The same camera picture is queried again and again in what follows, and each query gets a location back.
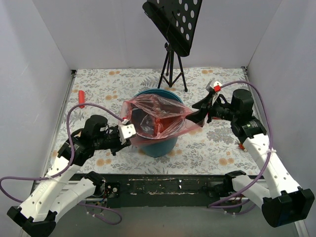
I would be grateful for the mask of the red plastic trash bag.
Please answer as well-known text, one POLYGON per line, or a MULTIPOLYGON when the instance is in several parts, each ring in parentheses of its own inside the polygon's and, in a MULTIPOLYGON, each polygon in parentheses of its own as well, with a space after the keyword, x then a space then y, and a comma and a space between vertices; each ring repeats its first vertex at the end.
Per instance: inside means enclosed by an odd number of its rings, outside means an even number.
POLYGON ((146 146, 177 138, 202 127, 204 120, 194 123, 186 118, 193 111, 183 103, 156 94, 142 94, 122 104, 121 116, 134 125, 134 146, 146 146))

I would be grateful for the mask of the teal plastic trash bin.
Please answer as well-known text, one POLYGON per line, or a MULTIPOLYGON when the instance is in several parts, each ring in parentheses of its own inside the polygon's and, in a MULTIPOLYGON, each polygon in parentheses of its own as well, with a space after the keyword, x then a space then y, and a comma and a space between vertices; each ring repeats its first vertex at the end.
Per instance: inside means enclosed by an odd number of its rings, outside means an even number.
MULTIPOLYGON (((170 92, 168 90, 164 89, 148 89, 142 92, 139 92, 135 96, 143 95, 143 94, 155 94, 160 97, 164 97, 167 99, 172 99, 177 102, 183 103, 183 101, 173 92, 170 92)), ((133 109, 132 116, 131 116, 131 123, 137 128, 139 125, 139 122, 144 118, 146 115, 145 112, 143 112, 140 109, 133 109)), ((172 151, 172 149, 175 147, 176 142, 177 142, 178 137, 173 137, 167 140, 160 140, 157 143, 149 144, 149 143, 144 143, 145 139, 136 136, 131 140, 131 143, 133 146, 137 147, 138 149, 141 149, 144 151, 144 153, 148 156, 151 156, 153 158, 161 157, 169 152, 172 151)))

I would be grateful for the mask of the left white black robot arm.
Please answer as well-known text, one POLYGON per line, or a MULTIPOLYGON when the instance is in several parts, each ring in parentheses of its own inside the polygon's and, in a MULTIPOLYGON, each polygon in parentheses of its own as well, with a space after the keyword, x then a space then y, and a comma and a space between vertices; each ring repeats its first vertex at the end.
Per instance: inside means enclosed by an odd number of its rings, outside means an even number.
POLYGON ((62 145, 45 180, 19 206, 12 206, 8 217, 32 237, 49 236, 61 217, 75 205, 90 196, 98 198, 108 193, 105 178, 94 171, 63 193, 68 181, 95 151, 110 150, 116 155, 131 145, 130 138, 135 135, 134 125, 126 119, 122 124, 109 127, 105 117, 92 115, 84 128, 74 131, 62 145))

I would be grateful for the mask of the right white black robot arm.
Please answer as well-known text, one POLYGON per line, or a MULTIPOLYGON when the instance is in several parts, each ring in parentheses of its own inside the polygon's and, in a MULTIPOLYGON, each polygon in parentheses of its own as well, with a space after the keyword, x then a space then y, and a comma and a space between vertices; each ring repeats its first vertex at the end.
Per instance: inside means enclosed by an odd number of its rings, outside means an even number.
POLYGON ((233 134, 250 153, 260 168, 266 187, 238 170, 225 174, 223 184, 215 186, 229 196, 242 194, 262 210, 267 223, 279 227, 304 220, 315 200, 310 189, 303 189, 289 174, 276 151, 269 147, 271 138, 262 123, 253 115, 254 100, 250 91, 237 89, 231 102, 210 89, 206 97, 193 104, 197 111, 187 119, 194 123, 210 123, 213 118, 230 121, 233 134))

